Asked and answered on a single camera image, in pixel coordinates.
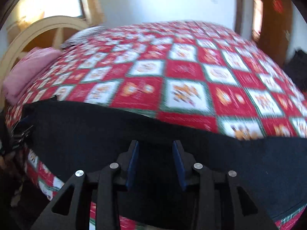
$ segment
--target red checkered blanket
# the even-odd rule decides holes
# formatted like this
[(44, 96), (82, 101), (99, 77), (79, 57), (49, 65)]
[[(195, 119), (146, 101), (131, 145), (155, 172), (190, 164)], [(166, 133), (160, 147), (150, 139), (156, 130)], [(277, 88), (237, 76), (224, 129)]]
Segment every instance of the red checkered blanket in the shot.
[[(66, 49), (9, 108), (8, 125), (23, 104), (54, 94), (240, 140), (307, 136), (307, 101), (278, 65), (232, 30), (199, 21), (112, 28)], [(62, 182), (27, 155), (27, 174), (52, 199)], [(276, 224), (289, 229), (303, 209)], [(92, 204), (91, 227), (94, 213)]]

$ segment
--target yellow curtain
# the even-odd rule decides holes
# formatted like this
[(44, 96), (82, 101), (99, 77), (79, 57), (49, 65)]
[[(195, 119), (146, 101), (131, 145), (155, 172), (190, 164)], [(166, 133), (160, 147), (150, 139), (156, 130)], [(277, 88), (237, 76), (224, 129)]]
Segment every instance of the yellow curtain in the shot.
[(87, 23), (95, 26), (104, 22), (104, 13), (101, 11), (99, 0), (82, 0)]
[(43, 19), (47, 0), (20, 0), (17, 7), (17, 25), (21, 31)]

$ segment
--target pink pillow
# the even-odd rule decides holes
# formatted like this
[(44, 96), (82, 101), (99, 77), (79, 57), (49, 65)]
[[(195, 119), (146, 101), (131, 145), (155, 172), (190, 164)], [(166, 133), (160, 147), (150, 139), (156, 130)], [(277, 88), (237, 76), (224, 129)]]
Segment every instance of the pink pillow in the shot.
[(10, 104), (19, 101), (24, 92), (52, 65), (61, 51), (49, 48), (33, 48), (4, 79), (3, 92)]

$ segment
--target red decoration on door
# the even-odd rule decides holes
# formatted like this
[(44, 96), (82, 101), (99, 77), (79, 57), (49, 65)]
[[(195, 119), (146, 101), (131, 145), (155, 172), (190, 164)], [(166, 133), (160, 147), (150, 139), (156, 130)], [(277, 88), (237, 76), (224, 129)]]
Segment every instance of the red decoration on door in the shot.
[(282, 13), (283, 10), (284, 10), (284, 7), (282, 5), (282, 1), (281, 0), (273, 0), (273, 7), (274, 7), (274, 10), (278, 13)]

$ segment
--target curved wooden headboard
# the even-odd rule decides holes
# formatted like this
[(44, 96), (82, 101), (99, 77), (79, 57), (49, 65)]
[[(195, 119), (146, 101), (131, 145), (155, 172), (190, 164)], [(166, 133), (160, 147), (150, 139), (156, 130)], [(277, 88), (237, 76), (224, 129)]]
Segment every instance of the curved wooden headboard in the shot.
[(60, 45), (78, 31), (88, 28), (85, 21), (69, 16), (53, 16), (31, 24), (12, 41), (0, 62), (0, 110), (4, 108), (5, 97), (2, 83), (17, 62), (34, 47)]

